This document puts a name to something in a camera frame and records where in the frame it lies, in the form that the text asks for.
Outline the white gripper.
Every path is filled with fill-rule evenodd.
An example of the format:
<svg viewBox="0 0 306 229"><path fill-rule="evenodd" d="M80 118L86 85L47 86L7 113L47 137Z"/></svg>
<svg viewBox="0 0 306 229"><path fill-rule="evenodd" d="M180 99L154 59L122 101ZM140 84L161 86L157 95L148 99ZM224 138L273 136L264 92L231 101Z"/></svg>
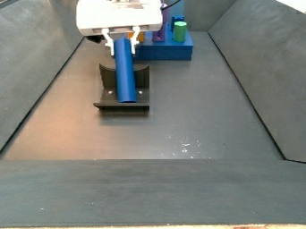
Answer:
<svg viewBox="0 0 306 229"><path fill-rule="evenodd" d="M130 53L138 44L140 31L157 31L162 25L160 0L78 0L76 27L84 36L102 35L114 55L110 33L132 32Z"/></svg>

